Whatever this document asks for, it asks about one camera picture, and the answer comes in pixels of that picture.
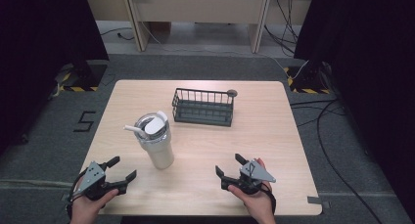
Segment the wooden desk frame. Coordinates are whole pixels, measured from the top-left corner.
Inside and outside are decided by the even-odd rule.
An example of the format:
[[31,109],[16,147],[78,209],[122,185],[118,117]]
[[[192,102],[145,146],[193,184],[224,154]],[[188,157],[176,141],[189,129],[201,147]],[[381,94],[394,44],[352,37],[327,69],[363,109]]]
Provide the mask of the wooden desk frame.
[[87,0],[97,21],[129,21],[137,50],[146,50],[151,22],[245,24],[251,50],[259,51],[264,28],[304,22],[311,0]]

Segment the person's left hand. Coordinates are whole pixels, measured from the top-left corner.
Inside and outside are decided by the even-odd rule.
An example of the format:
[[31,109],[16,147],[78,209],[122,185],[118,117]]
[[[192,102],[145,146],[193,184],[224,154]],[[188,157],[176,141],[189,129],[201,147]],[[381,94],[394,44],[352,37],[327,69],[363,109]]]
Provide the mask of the person's left hand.
[[100,209],[115,198],[118,190],[111,190],[97,201],[80,197],[72,204],[72,216],[69,224],[94,224]]

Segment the black curtain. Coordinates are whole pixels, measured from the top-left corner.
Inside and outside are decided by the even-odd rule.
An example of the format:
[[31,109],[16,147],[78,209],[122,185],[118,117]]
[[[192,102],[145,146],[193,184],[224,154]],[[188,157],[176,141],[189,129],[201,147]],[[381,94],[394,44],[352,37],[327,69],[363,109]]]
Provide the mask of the black curtain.
[[326,62],[370,153],[415,222],[415,0],[311,0],[295,52]]
[[61,68],[108,57],[87,0],[0,0],[0,155],[20,138]]

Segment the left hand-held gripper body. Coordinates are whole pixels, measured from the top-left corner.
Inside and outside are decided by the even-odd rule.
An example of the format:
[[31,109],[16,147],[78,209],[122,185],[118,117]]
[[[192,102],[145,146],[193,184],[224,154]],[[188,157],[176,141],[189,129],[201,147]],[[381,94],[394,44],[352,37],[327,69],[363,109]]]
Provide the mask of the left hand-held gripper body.
[[96,161],[91,161],[89,166],[80,173],[83,179],[80,185],[72,192],[71,199],[73,201],[81,196],[91,201],[97,201],[111,190],[118,190],[119,195],[126,193],[127,185],[106,181],[106,170],[103,171],[100,164]]

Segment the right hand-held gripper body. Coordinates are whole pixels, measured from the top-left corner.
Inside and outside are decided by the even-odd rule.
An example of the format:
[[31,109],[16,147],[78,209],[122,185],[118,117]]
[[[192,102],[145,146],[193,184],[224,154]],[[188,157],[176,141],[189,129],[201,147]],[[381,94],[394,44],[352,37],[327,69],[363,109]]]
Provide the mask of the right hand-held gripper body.
[[263,182],[276,182],[276,178],[266,170],[258,159],[249,160],[249,163],[242,165],[239,178],[225,175],[223,180],[220,180],[222,190],[228,190],[228,186],[233,185],[247,195],[253,195],[258,192]]

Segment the black stand base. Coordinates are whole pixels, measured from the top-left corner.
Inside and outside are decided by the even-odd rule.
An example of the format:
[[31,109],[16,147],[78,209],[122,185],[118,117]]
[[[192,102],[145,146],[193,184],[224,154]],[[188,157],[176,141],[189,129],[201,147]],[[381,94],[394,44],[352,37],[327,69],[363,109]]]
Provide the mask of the black stand base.
[[318,68],[307,66],[284,67],[290,90],[295,93],[329,94],[329,87]]
[[56,77],[57,89],[70,92],[96,91],[108,64],[106,60],[90,60],[83,68],[73,64],[64,65]]

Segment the white tumbler cup with straw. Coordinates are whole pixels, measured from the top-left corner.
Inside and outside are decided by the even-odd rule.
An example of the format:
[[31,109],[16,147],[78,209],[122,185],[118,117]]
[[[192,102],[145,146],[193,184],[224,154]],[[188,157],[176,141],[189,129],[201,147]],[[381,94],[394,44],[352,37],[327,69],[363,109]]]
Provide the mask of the white tumbler cup with straw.
[[124,125],[123,129],[134,133],[155,168],[166,169],[173,164],[171,132],[167,115],[164,112],[147,113],[141,116],[133,126]]

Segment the black wire basket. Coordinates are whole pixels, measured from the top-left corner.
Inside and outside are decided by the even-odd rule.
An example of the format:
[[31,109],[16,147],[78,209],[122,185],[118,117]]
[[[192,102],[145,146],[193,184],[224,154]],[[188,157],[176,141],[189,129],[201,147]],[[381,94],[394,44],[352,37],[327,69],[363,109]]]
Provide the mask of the black wire basket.
[[176,122],[230,127],[233,120],[236,90],[210,91],[176,88],[172,114]]

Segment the person's right hand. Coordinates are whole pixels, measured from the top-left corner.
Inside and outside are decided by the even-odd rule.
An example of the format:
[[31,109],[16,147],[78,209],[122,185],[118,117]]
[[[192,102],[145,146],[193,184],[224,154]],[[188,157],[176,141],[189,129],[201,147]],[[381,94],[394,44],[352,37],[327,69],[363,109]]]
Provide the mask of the person's right hand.
[[233,185],[228,186],[228,191],[243,202],[249,215],[258,224],[276,224],[271,198],[263,191],[247,195]]

